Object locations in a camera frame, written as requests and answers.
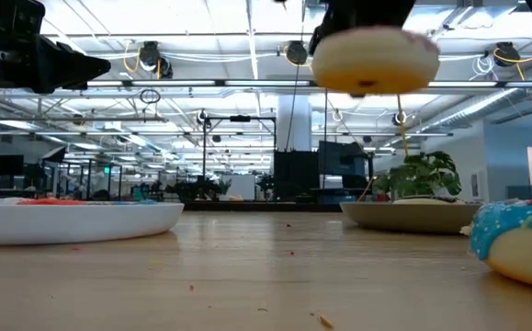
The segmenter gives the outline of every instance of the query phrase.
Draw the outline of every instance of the white bowl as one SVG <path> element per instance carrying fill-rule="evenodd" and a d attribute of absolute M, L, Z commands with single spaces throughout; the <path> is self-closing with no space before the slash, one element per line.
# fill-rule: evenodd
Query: white bowl
<path fill-rule="evenodd" d="M 0 205 L 0 245 L 67 244 L 159 234 L 181 203 L 154 205 Z"/>
<path fill-rule="evenodd" d="M 343 202 L 341 210 L 362 227 L 411 233 L 459 234 L 478 211 L 478 204 L 393 204 Z"/>

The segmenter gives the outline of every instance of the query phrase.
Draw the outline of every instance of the glazed donut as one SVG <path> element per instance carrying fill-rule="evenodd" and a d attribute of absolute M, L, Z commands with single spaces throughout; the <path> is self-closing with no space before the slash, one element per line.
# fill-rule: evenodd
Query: glazed donut
<path fill-rule="evenodd" d="M 470 248 L 494 271 L 532 284 L 532 200 L 482 206 L 471 226 Z"/>
<path fill-rule="evenodd" d="M 425 36 L 397 28 L 350 29 L 321 40 L 311 63 L 319 86 L 362 94 L 425 88 L 439 69 L 439 49 Z"/>

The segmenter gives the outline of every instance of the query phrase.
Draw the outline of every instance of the computer monitor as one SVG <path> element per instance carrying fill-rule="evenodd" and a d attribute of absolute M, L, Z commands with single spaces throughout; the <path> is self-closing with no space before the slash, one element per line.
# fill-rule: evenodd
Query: computer monitor
<path fill-rule="evenodd" d="M 0 155 L 0 176 L 22 176 L 24 169 L 24 155 Z"/>
<path fill-rule="evenodd" d="M 319 142 L 319 173 L 336 176 L 366 176 L 368 156 L 357 143 Z"/>

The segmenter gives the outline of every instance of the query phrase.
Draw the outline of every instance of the blue frosted donut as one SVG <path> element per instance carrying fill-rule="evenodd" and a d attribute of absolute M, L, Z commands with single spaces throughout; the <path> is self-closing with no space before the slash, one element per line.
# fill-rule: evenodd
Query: blue frosted donut
<path fill-rule="evenodd" d="M 532 284 L 532 200 L 482 206 L 472 222 L 470 249 L 494 270 Z"/>

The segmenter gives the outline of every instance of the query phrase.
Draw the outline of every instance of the table surface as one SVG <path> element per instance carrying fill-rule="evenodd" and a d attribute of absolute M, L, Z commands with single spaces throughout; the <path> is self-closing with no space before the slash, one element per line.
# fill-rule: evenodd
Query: table surface
<path fill-rule="evenodd" d="M 0 247 L 0 330 L 532 329 L 532 287 L 467 247 L 335 213 L 185 212 L 157 236 Z"/>

